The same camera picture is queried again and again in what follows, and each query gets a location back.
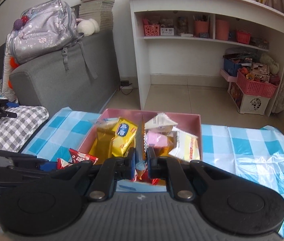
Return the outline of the white plush toy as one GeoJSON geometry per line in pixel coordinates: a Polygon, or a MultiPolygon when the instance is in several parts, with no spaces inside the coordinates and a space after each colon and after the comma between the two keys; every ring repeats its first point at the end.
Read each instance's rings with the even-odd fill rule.
{"type": "Polygon", "coordinates": [[[84,34],[84,36],[91,36],[97,34],[100,31],[98,22],[92,18],[84,20],[81,18],[77,19],[77,31],[78,33],[84,34]]]}

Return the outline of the stack of books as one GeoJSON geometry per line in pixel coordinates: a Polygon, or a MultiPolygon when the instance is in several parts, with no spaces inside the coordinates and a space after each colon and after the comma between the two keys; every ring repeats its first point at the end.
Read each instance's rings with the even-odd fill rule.
{"type": "Polygon", "coordinates": [[[80,0],[79,18],[95,20],[101,31],[113,29],[113,6],[115,0],[80,0]]]}

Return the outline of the grey sofa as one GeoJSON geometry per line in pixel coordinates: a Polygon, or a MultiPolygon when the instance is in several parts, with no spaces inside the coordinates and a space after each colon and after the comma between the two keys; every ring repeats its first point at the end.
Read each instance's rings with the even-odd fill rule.
{"type": "Polygon", "coordinates": [[[120,85],[113,32],[84,37],[68,49],[69,66],[62,51],[33,59],[14,69],[12,87],[0,90],[25,106],[43,106],[50,115],[64,107],[99,113],[120,85]]]}

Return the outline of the cream wafer pack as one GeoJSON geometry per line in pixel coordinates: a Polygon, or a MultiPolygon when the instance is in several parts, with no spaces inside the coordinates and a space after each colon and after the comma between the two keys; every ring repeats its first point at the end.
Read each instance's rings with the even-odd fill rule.
{"type": "Polygon", "coordinates": [[[173,144],[173,149],[169,151],[170,156],[186,162],[201,159],[197,136],[185,132],[176,126],[171,130],[171,134],[175,143],[173,144]]]}

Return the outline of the small pink perforated basket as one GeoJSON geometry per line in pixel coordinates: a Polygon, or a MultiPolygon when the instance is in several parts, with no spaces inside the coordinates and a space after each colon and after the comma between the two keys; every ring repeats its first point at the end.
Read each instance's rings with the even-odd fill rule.
{"type": "Polygon", "coordinates": [[[146,37],[160,36],[160,25],[144,25],[144,33],[146,37]]]}

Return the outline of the pink snack bag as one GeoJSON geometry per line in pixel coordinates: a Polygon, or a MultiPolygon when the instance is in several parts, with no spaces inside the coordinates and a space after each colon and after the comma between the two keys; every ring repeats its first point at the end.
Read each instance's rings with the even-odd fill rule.
{"type": "Polygon", "coordinates": [[[173,142],[168,136],[152,131],[146,133],[145,144],[156,149],[173,146],[173,142]]]}

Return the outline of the blue storage bin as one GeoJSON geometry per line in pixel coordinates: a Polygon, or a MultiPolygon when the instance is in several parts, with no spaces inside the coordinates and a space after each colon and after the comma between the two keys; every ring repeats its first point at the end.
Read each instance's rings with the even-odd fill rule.
{"type": "Polygon", "coordinates": [[[230,59],[225,58],[223,63],[223,69],[232,77],[238,75],[238,69],[242,68],[242,65],[239,63],[234,63],[230,59]]]}

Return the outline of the silver lilac backpack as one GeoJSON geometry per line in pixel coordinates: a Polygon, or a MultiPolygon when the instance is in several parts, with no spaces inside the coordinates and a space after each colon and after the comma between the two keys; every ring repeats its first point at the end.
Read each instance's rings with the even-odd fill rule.
{"type": "Polygon", "coordinates": [[[62,0],[50,0],[27,9],[13,24],[7,35],[3,61],[3,85],[8,85],[13,69],[42,55],[62,50],[64,68],[69,69],[68,48],[79,45],[94,79],[97,73],[89,65],[82,38],[77,31],[77,18],[71,7],[62,0]]]}

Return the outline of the pink plastic basket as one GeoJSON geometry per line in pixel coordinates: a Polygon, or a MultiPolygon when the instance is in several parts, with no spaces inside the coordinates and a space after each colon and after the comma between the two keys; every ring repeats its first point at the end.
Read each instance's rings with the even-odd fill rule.
{"type": "Polygon", "coordinates": [[[277,86],[271,83],[263,83],[263,82],[248,80],[246,76],[241,73],[240,70],[238,70],[236,83],[244,94],[250,96],[261,96],[266,98],[272,98],[276,90],[278,89],[277,86]]]}

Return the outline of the red candy pack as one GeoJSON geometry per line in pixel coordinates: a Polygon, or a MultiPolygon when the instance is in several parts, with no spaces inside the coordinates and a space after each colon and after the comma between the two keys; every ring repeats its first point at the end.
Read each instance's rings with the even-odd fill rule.
{"type": "Polygon", "coordinates": [[[90,154],[81,153],[81,152],[74,150],[74,149],[69,149],[69,153],[70,153],[70,156],[71,156],[71,162],[67,162],[66,160],[64,160],[62,158],[57,159],[57,169],[58,170],[64,169],[66,167],[70,167],[73,164],[78,164],[78,163],[84,162],[84,161],[91,161],[91,162],[93,162],[93,164],[95,164],[98,161],[97,157],[92,156],[90,154]]]}
{"type": "Polygon", "coordinates": [[[146,170],[136,169],[135,170],[135,181],[156,186],[159,183],[160,179],[149,178],[147,169],[146,170]]]}

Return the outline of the orange white snack packet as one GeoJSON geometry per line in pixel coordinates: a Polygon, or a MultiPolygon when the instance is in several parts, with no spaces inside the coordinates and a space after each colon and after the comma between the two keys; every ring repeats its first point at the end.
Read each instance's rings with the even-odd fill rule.
{"type": "Polygon", "coordinates": [[[142,180],[146,169],[145,121],[142,116],[135,136],[135,170],[138,180],[142,180]]]}

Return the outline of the grey checkered cushion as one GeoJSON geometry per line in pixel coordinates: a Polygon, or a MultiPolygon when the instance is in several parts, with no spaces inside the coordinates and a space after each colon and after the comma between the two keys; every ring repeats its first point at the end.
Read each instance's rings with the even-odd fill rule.
{"type": "Polygon", "coordinates": [[[0,150],[19,152],[35,131],[49,118],[43,106],[19,106],[7,111],[17,114],[16,118],[0,119],[0,150]]]}

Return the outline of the yellow biscuit pack blue label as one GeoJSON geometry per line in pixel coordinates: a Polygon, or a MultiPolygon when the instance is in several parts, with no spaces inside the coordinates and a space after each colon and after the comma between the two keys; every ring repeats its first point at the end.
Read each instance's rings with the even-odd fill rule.
{"type": "Polygon", "coordinates": [[[113,131],[115,132],[115,136],[112,140],[112,154],[115,157],[124,157],[135,138],[137,125],[120,117],[113,131]]]}

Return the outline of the white storage box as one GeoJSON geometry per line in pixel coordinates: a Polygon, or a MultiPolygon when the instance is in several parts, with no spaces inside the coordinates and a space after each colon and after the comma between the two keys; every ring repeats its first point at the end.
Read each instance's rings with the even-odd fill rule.
{"type": "Polygon", "coordinates": [[[264,115],[270,100],[267,97],[244,94],[241,88],[234,82],[229,83],[228,93],[240,114],[264,115]]]}

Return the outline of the small red basket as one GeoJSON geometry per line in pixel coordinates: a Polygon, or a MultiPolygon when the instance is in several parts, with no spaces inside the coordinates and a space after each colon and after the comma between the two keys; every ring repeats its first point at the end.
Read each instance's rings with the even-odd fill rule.
{"type": "Polygon", "coordinates": [[[241,44],[248,45],[250,43],[251,34],[246,31],[236,30],[236,41],[241,44]]]}

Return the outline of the blue white checkered tablecloth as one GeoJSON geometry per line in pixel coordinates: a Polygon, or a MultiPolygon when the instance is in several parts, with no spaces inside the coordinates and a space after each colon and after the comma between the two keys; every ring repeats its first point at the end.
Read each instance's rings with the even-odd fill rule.
{"type": "MultiPolygon", "coordinates": [[[[123,117],[135,124],[148,121],[153,111],[107,109],[102,114],[74,111],[54,114],[23,148],[24,154],[55,161],[70,160],[69,149],[89,152],[98,119],[123,117]]],[[[199,115],[170,113],[179,128],[198,137],[205,163],[269,187],[284,198],[284,135],[272,126],[260,129],[204,125],[199,115]]],[[[284,237],[284,223],[280,229],[284,237]]]]}

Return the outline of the orange-yellow snack pack right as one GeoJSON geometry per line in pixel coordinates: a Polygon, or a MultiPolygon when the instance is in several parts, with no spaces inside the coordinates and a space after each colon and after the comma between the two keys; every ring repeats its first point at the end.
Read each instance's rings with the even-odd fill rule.
{"type": "Polygon", "coordinates": [[[97,128],[96,147],[93,156],[103,163],[112,156],[113,139],[115,132],[112,129],[97,128]]]}

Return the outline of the white bookshelf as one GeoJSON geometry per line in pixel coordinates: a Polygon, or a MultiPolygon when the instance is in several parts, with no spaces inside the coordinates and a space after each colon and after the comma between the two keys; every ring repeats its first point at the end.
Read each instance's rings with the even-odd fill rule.
{"type": "Polygon", "coordinates": [[[250,32],[269,42],[267,52],[284,70],[284,13],[251,0],[129,0],[136,57],[140,105],[147,102],[153,84],[222,87],[223,55],[238,42],[219,40],[216,23],[226,20],[235,29],[250,32]],[[205,16],[209,36],[147,37],[143,21],[153,16],[194,21],[205,16]]]}

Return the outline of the orange pen holder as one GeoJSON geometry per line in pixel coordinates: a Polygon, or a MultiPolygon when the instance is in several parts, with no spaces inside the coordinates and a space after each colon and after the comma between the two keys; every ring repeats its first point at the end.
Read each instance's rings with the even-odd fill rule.
{"type": "Polygon", "coordinates": [[[201,33],[209,33],[209,21],[194,21],[195,37],[199,37],[201,33]]]}

